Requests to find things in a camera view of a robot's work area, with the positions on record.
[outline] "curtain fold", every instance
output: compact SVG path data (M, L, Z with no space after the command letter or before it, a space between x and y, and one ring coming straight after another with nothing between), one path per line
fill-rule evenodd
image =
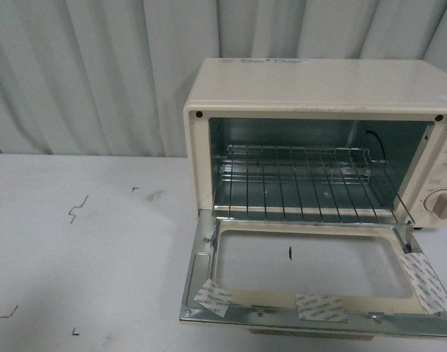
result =
M0 153L185 156L206 57L425 59L447 0L0 0Z

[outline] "oven top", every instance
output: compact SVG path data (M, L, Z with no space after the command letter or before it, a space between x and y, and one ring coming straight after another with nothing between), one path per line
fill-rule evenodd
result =
M206 59L186 108L199 106L447 114L447 74L420 60Z

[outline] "oven cavity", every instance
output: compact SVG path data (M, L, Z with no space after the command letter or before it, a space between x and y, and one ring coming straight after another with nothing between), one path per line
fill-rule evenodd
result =
M214 216L413 224L398 190L430 124L211 118Z

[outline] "curtain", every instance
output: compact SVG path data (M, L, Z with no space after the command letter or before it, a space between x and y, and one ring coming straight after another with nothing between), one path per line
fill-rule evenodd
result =
M0 153L185 156L206 57L447 72L447 0L0 0Z

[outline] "control knob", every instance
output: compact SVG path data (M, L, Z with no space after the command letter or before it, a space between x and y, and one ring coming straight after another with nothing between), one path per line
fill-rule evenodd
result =
M447 218L447 189L440 189L430 194L424 201L424 207L440 219Z

